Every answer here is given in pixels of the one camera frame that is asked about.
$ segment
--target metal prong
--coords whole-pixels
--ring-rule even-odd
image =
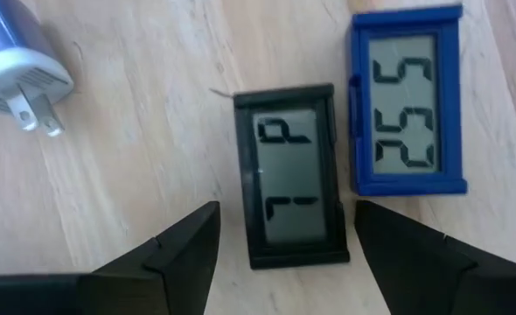
[[[38,127],[38,118],[21,87],[17,87],[17,94],[7,100],[7,105],[23,130],[31,131]]]
[[[62,126],[56,113],[54,113],[52,104],[45,94],[31,101],[31,108],[48,136],[55,137],[64,131],[64,126]]]

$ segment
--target wood grain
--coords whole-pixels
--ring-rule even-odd
[[[58,138],[0,116],[0,273],[93,270],[208,200],[222,208],[207,314],[388,314],[352,228],[344,36],[356,11],[430,0],[25,3],[77,82]],[[461,22],[463,197],[377,202],[516,262],[516,1]],[[254,272],[233,104],[217,95],[333,82],[352,263]]]

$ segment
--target black plastic frame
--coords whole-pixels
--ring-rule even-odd
[[[334,144],[336,128],[332,96],[334,86],[323,84],[236,94],[234,116],[241,168],[242,196],[247,227],[250,268],[268,269],[320,263],[347,263],[350,260],[345,238],[344,210],[339,202]],[[291,108],[314,109],[320,170],[324,195],[326,241],[271,246],[266,242],[262,215],[260,176],[257,172],[254,113]]]

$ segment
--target white power adapter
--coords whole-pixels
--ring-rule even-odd
[[[0,111],[12,113],[23,130],[42,126],[54,137],[64,128],[52,104],[72,90],[37,19],[18,0],[0,0]]]

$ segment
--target lcd display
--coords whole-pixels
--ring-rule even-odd
[[[369,41],[373,172],[440,171],[436,40]]]
[[[317,113],[312,108],[253,115],[266,242],[326,239]]]

